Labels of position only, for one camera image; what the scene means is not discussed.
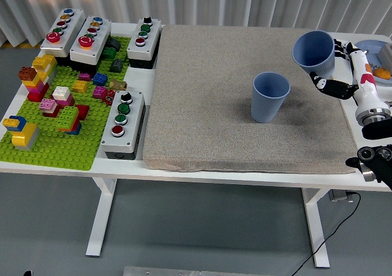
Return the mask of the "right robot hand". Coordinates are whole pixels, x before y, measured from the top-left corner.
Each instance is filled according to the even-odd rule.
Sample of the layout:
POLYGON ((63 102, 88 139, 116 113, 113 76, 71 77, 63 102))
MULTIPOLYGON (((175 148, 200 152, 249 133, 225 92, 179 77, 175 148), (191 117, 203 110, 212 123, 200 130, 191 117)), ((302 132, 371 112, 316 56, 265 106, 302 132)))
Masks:
POLYGON ((351 85, 328 80, 315 72, 309 74, 315 87, 322 93, 337 99, 347 100, 354 98, 357 109, 356 119, 364 125, 370 123, 371 118, 385 120, 391 117, 390 106, 382 101, 377 92, 371 66, 365 52, 348 41, 334 41, 334 52, 337 57, 349 61, 353 83, 351 85))

